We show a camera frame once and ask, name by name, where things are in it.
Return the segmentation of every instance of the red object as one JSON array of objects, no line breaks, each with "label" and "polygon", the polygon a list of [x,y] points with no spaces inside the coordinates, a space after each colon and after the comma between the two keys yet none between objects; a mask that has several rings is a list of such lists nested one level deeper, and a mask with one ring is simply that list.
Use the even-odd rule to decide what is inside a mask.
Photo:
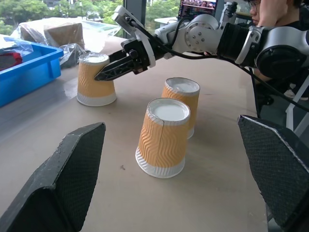
[{"label": "red object", "polygon": [[0,71],[21,64],[23,59],[17,52],[0,54]]}]

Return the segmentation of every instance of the textured black pad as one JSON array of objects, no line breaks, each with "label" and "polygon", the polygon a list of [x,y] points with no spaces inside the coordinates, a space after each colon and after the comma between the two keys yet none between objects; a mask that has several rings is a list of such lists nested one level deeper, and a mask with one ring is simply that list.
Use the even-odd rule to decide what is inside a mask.
[{"label": "textured black pad", "polygon": [[277,124],[250,116],[240,116],[238,124],[252,175],[275,221],[286,231],[302,231],[309,208],[309,149]]},{"label": "textured black pad", "polygon": [[80,231],[98,178],[105,125],[68,134],[0,218],[0,232]]}]

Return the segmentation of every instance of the cup bottom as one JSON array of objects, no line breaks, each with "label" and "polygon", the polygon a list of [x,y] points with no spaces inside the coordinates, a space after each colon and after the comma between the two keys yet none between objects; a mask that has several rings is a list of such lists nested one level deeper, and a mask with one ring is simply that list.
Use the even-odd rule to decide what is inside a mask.
[{"label": "cup bottom", "polygon": [[194,127],[188,132],[188,139],[190,139],[194,135]]},{"label": "cup bottom", "polygon": [[90,98],[86,97],[79,92],[77,93],[77,101],[83,105],[86,106],[105,106],[108,104],[113,103],[116,100],[116,93],[114,92],[113,94],[101,98]]},{"label": "cup bottom", "polygon": [[160,168],[160,167],[154,167],[150,164],[148,164],[144,158],[141,156],[140,149],[137,148],[135,152],[135,158],[137,161],[137,164],[139,167],[146,172],[148,175],[151,175],[153,177],[157,178],[172,178],[176,175],[178,175],[184,168],[185,160],[183,160],[177,164],[174,167],[170,168]]}]

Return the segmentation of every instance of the orange wavy paper cup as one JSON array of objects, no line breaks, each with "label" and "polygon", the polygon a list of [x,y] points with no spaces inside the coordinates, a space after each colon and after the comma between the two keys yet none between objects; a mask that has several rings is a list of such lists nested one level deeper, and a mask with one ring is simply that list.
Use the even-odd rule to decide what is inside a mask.
[{"label": "orange wavy paper cup", "polygon": [[183,102],[159,98],[148,104],[135,157],[140,168],[170,178],[184,167],[190,109]]},{"label": "orange wavy paper cup", "polygon": [[188,139],[194,134],[194,125],[197,118],[197,105],[200,87],[198,83],[187,78],[173,77],[165,82],[162,98],[173,98],[182,101],[190,108]]},{"label": "orange wavy paper cup", "polygon": [[110,63],[107,55],[87,53],[80,56],[77,100],[87,106],[104,106],[116,100],[113,81],[96,81],[98,72]]}]

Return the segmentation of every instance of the glasses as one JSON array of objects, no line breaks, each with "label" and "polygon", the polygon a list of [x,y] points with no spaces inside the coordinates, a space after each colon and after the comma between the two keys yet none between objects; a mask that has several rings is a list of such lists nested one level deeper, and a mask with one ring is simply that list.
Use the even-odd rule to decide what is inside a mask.
[{"label": "glasses", "polygon": [[250,3],[250,6],[251,6],[251,8],[255,8],[255,10],[257,11],[257,6],[259,5],[259,4],[261,4],[261,1],[251,1]]}]

